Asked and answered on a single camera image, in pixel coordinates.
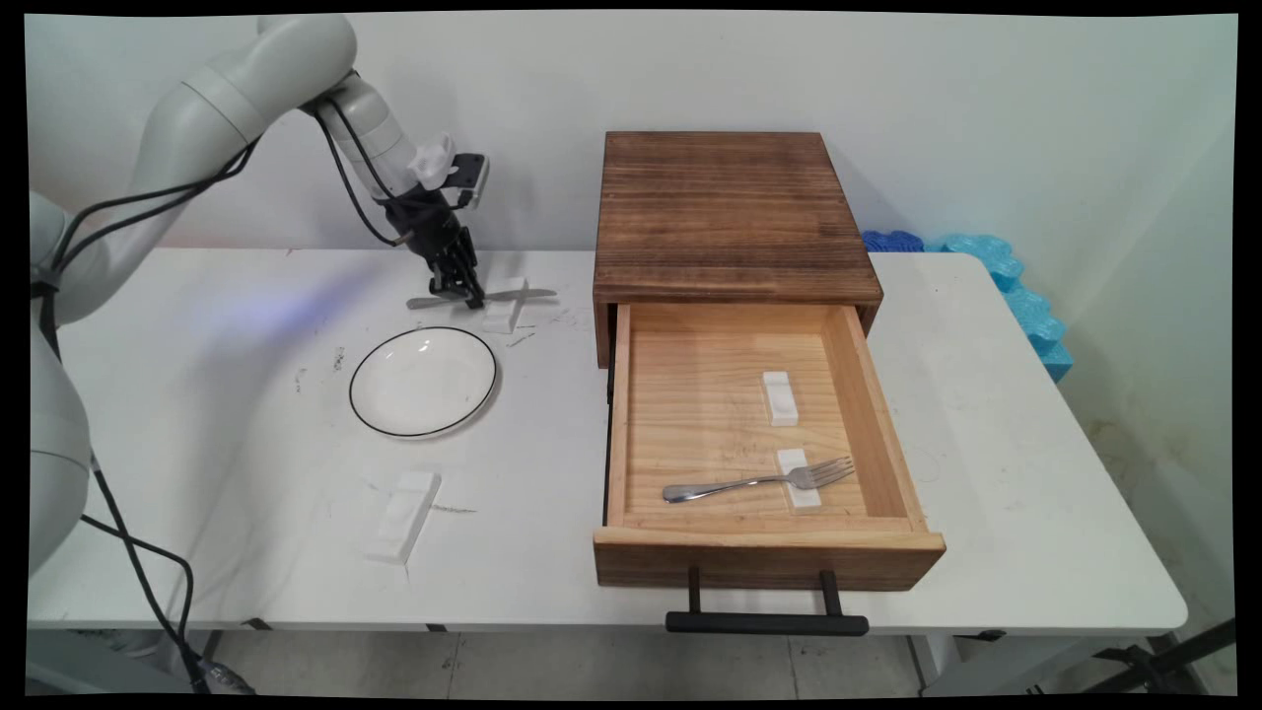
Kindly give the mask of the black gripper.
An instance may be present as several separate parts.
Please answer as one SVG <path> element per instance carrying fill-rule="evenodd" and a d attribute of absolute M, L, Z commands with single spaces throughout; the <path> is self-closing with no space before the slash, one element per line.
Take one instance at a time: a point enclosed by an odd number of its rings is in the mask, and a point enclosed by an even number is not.
<path fill-rule="evenodd" d="M 485 291 L 477 277 L 469 231 L 440 190 L 410 189 L 380 199 L 387 223 L 404 245 L 430 269 L 430 296 L 463 301 L 469 310 L 485 309 Z"/>

